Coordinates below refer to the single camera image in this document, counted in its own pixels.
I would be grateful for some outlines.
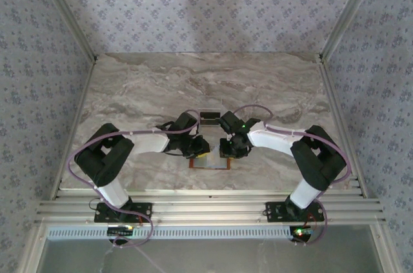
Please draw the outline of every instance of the white vent grille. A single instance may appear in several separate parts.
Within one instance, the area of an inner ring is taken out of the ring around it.
[[[149,228],[136,228],[131,238],[144,239]],[[48,238],[57,239],[107,239],[107,228],[52,227]],[[157,227],[152,239],[276,239],[291,238],[286,226],[234,226],[234,227]]]

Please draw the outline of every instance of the marble surface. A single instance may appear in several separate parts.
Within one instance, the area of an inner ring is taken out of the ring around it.
[[[248,103],[269,107],[274,112],[273,125],[308,128],[318,124],[337,141],[313,55],[107,54],[99,56],[92,73],[73,149],[103,123],[139,130],[175,120],[188,108],[225,112]],[[266,113],[248,108],[240,117],[264,119]],[[203,126],[201,132],[211,145],[225,136],[216,126]],[[139,136],[132,140],[139,141]],[[75,164],[74,169],[81,173]],[[297,185],[301,174],[292,157],[254,148],[248,157],[233,160],[230,170],[189,169],[183,157],[132,151],[119,177],[129,190],[287,191]],[[65,172],[61,188],[82,187]],[[346,184],[335,188],[346,188]]]

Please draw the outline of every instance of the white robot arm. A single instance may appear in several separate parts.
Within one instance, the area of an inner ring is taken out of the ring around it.
[[[331,147],[294,134],[306,132],[334,143],[320,126],[312,126],[308,130],[291,130],[265,125],[255,118],[244,122],[232,112],[224,114],[219,124],[229,135],[220,141],[221,157],[241,158],[247,156],[253,147],[266,147],[288,154],[296,160],[303,179],[286,200],[288,213],[292,215],[301,214],[346,166],[345,160]],[[270,129],[282,130],[285,134]]]
[[[75,162],[111,205],[126,210],[131,199],[121,185],[118,174],[132,149],[135,154],[180,150],[186,158],[206,154],[210,151],[209,144],[197,133],[197,128],[185,133],[167,134],[168,131],[186,130],[196,122],[195,118],[184,112],[176,121],[157,126],[153,133],[139,135],[135,144],[124,136],[108,137],[78,153]],[[88,141],[117,131],[113,124],[106,123]]]

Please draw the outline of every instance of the small object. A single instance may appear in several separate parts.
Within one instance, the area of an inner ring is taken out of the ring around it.
[[[199,115],[201,116],[201,126],[219,126],[220,112],[200,112]]]
[[[231,168],[231,160],[229,158],[221,158],[219,147],[214,147],[209,154],[189,159],[189,168],[229,170]]]
[[[109,226],[107,236],[131,236],[134,233],[132,226]]]

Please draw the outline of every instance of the floral wallpaper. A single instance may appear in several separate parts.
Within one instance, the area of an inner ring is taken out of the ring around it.
[[[347,0],[66,0],[95,54],[319,52]]]
[[[413,0],[364,0],[330,66],[359,160],[413,272]]]
[[[51,0],[0,0],[0,272],[49,196],[90,63]]]

